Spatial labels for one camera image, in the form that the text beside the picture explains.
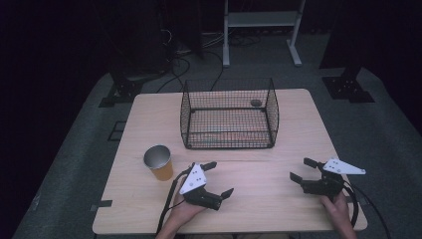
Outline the black tape square outline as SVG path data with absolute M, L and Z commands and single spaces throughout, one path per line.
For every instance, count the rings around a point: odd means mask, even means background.
M 120 141 L 126 126 L 125 120 L 117 120 L 110 133 L 108 134 L 107 140 L 108 141 Z

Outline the orange paper cup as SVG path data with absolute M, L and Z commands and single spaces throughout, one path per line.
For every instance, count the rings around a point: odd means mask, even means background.
M 173 176 L 171 152 L 165 145 L 150 147 L 143 156 L 143 163 L 160 181 L 169 180 Z

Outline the person's right hand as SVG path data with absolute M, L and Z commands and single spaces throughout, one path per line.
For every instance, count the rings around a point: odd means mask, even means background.
M 335 196 L 333 200 L 330 200 L 327 196 L 321 196 L 319 200 L 335 228 L 345 228 L 351 225 L 349 208 L 346 197 L 342 192 Z

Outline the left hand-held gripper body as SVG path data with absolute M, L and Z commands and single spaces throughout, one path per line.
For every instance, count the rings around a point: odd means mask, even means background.
M 206 171 L 203 171 L 200 165 L 194 162 L 189 168 L 187 177 L 179 189 L 179 194 L 189 204 L 218 210 L 221 206 L 222 198 L 220 195 L 210 193 L 205 189 L 207 184 Z

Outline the black stand base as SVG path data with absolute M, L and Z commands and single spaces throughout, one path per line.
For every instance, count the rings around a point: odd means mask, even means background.
M 110 74 L 112 86 L 106 97 L 102 98 L 100 108 L 110 108 L 116 104 L 129 104 L 141 93 L 145 80 L 132 81 L 124 74 Z
M 322 81 L 334 100 L 348 100 L 350 103 L 373 103 L 371 94 L 364 90 L 357 80 L 360 66 L 346 67 L 340 76 L 323 77 Z

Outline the white metal stand frame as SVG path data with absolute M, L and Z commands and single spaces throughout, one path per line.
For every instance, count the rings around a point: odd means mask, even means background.
M 296 48 L 302 18 L 307 0 L 300 0 L 296 11 L 278 12 L 230 12 L 229 0 L 225 0 L 223 22 L 223 47 L 222 65 L 230 66 L 229 30 L 234 28 L 259 28 L 259 27 L 292 27 L 293 33 L 287 40 L 293 63 L 300 67 L 303 63 Z

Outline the black tape strip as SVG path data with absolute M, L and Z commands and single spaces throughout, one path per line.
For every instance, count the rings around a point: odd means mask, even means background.
M 90 211 L 96 212 L 101 207 L 111 207 L 111 206 L 112 206 L 112 200 L 101 200 L 97 204 L 92 204 L 90 207 Z

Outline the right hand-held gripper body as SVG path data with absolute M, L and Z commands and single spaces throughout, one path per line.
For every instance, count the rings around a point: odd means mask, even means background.
M 319 162 L 316 168 L 321 173 L 319 180 L 303 180 L 301 188 L 304 193 L 324 195 L 333 200 L 344 187 L 344 175 L 364 175 L 366 170 L 351 165 L 338 158 L 331 158 L 327 162 Z

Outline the person's left hand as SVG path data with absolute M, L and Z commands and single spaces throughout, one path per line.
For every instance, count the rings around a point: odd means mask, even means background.
M 180 228 L 204 210 L 205 207 L 189 204 L 182 195 L 176 193 L 167 222 L 174 227 Z

